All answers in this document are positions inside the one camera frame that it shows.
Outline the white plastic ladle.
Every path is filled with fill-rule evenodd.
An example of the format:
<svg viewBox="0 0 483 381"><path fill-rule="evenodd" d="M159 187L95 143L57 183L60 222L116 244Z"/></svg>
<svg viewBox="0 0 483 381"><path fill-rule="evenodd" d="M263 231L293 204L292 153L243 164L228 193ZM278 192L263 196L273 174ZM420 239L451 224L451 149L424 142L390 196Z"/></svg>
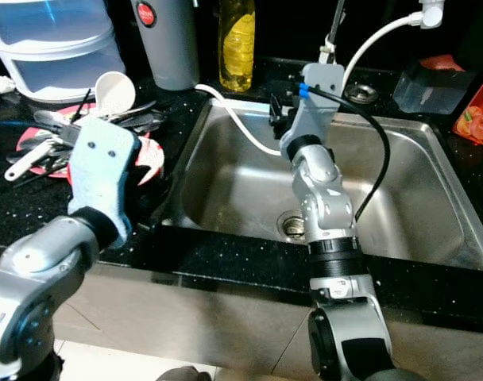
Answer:
<svg viewBox="0 0 483 381"><path fill-rule="evenodd" d="M117 71L110 71L102 74L97 79L94 94L97 106L93 112L89 113L89 117L104 117L117 115L129 111L130 107L135 104L136 91L135 83L129 79L126 74ZM86 118L81 117L75 122L81 130L85 125ZM35 148L25 153L15 164L12 164L3 174L6 181L15 181L26 173L38 160L47 156L54 146L61 144L73 146L79 136L78 131L64 132L61 134L52 133L51 137L46 138Z"/></svg>

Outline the red plate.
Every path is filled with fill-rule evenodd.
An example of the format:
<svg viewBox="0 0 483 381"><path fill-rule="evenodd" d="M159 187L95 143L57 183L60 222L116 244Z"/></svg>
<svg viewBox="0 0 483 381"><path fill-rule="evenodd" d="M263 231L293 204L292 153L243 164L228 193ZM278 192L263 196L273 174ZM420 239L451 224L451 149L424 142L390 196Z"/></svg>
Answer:
<svg viewBox="0 0 483 381"><path fill-rule="evenodd" d="M83 117L89 115L89 113L95 108L96 104L93 102L87 102L83 111ZM75 109L77 109L77 106L67 106L67 108L61 109L57 112L70 117L75 112ZM139 184L143 185L150 182L150 180L157 178L163 171L165 154L162 146L154 139L150 138L150 133L163 123L162 113L154 111L153 106L147 104L144 105L143 108L128 112L125 116L112 116L112 121L136 132L137 138L139 138L139 141L141 142L141 149L139 156L137 157L136 165L143 166L143 164L148 164L150 170L144 175L143 180L140 181ZM52 136L52 132L42 129L42 124L25 122L23 125L26 127L26 130L20 135L19 139L17 139L15 152L8 156L10 166L15 164L20 157L32 148L35 148L40 142ZM60 143L59 145L54 146L52 152L47 156L42 157L41 160L38 160L38 162L29 168L24 174L32 173L34 175L46 175L46 177L50 178L71 181L70 170L68 170L68 157L70 155L71 146Z"/></svg>

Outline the round metal counter fitting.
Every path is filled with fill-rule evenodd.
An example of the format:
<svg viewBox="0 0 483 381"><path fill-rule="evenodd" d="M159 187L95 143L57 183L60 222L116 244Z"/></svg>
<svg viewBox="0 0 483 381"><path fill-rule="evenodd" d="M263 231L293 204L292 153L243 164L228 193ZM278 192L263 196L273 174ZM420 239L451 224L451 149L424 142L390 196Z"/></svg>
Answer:
<svg viewBox="0 0 483 381"><path fill-rule="evenodd" d="M351 83L344 90L344 98L359 105L372 105L380 98L380 92L369 84Z"/></svg>

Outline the yellow liquid plastic bottle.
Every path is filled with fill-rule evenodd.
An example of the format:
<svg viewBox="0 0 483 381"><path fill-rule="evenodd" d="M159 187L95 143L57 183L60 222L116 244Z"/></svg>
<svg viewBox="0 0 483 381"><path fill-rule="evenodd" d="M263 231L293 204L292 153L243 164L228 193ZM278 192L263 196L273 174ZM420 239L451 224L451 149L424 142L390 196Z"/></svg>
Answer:
<svg viewBox="0 0 483 381"><path fill-rule="evenodd" d="M218 78L226 90L245 92L252 86L255 11L255 0L219 0Z"/></svg>

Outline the black chopstick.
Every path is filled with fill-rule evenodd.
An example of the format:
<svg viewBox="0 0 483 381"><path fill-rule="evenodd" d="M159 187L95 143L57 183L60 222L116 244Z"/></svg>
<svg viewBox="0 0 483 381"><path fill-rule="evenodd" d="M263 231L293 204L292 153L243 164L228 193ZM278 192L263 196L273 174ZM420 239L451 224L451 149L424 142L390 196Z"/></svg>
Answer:
<svg viewBox="0 0 483 381"><path fill-rule="evenodd" d="M73 115L70 116L71 123L75 123L79 119L81 119L81 117L83 116L85 105L87 104L87 102L90 101L91 94L92 88L88 88L88 90L85 92L84 98L81 99L81 102L79 102L79 105L77 106L77 108L75 108L75 112L73 113Z"/></svg>

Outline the stainless steel sink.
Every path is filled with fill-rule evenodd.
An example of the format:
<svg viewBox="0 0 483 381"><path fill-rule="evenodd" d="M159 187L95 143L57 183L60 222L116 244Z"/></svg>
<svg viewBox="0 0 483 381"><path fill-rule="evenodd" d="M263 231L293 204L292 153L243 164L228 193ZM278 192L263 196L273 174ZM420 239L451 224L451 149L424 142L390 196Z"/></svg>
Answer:
<svg viewBox="0 0 483 381"><path fill-rule="evenodd" d="M255 137L276 145L265 104L209 102L175 169L163 213L168 225L285 242L276 223L301 211L288 160L267 155L238 130L234 110ZM383 117L392 156L381 187L357 223L366 254L483 270L483 225L442 151L422 122Z"/></svg>

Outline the metal sink drain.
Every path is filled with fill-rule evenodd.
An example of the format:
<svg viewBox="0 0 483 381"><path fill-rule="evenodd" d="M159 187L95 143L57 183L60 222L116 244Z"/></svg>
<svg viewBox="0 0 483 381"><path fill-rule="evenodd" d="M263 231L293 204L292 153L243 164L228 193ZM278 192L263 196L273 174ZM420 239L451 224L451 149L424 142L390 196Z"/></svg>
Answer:
<svg viewBox="0 0 483 381"><path fill-rule="evenodd" d="M285 210L279 215L276 227L278 235L285 242L306 243L306 226L304 226L303 215L298 210Z"/></svg>

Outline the grey tumbler with red logo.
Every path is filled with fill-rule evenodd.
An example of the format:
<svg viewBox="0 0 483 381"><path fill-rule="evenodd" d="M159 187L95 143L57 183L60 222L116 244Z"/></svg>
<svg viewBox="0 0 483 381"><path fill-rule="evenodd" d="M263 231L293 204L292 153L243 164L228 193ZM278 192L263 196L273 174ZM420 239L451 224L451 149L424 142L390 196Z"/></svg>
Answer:
<svg viewBox="0 0 483 381"><path fill-rule="evenodd" d="M191 90L200 81L193 0L130 0L156 86Z"/></svg>

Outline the white translucent plastic container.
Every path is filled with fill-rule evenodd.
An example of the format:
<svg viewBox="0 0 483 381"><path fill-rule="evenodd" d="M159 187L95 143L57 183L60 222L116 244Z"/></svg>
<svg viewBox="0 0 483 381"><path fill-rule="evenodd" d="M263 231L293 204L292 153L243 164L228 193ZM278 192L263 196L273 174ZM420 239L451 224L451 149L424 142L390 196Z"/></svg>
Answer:
<svg viewBox="0 0 483 381"><path fill-rule="evenodd" d="M103 0L0 0L5 53L64 53L111 33Z"/></svg>
<svg viewBox="0 0 483 381"><path fill-rule="evenodd" d="M13 53L0 50L0 59L17 90L45 104L68 104L92 90L101 75L125 71L111 41L99 46L57 53Z"/></svg>

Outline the clear plastic box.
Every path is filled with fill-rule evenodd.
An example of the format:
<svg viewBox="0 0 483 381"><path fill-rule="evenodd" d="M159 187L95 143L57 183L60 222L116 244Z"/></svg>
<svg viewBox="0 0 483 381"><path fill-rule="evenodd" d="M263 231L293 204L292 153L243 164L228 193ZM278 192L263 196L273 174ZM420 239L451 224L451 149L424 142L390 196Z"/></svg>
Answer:
<svg viewBox="0 0 483 381"><path fill-rule="evenodd" d="M392 98L408 114L450 115L474 77L452 55L420 59L402 71Z"/></svg>

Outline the red orange printed package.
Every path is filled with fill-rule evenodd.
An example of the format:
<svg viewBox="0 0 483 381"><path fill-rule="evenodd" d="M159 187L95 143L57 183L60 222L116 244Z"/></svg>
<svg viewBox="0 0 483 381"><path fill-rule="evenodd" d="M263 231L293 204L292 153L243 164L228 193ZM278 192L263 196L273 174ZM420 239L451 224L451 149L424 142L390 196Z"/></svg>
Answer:
<svg viewBox="0 0 483 381"><path fill-rule="evenodd" d="M458 104L452 114L444 115L457 115L453 127L455 134L483 145L483 83L481 90L475 92L466 106Z"/></svg>

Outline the dark left robot foot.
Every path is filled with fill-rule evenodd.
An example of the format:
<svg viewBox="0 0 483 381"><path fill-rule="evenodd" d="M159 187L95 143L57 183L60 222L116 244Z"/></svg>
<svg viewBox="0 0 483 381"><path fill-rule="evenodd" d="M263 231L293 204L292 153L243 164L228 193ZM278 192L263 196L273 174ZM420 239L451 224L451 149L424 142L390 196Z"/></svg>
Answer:
<svg viewBox="0 0 483 381"><path fill-rule="evenodd" d="M187 365L165 371L155 381L213 381L208 371Z"/></svg>

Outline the dark robot foot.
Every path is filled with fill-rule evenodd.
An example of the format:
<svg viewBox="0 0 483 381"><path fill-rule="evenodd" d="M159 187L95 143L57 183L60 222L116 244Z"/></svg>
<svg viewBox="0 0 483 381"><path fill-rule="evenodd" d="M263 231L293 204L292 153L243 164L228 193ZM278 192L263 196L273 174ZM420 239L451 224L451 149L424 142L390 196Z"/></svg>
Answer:
<svg viewBox="0 0 483 381"><path fill-rule="evenodd" d="M376 371L376 373L366 377L364 381L427 381L427 379L413 373L413 371L391 368Z"/></svg>
<svg viewBox="0 0 483 381"><path fill-rule="evenodd" d="M165 371L155 381L213 381L208 371L187 365Z"/></svg>

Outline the dark right robot foot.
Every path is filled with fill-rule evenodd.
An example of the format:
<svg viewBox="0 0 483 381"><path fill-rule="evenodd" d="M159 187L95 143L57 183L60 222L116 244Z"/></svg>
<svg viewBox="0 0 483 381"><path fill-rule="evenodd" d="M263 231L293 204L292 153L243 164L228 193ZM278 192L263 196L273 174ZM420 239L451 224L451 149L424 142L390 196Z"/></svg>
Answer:
<svg viewBox="0 0 483 381"><path fill-rule="evenodd" d="M376 371L376 373L366 377L364 381L427 381L427 379L413 373L413 371L391 368Z"/></svg>

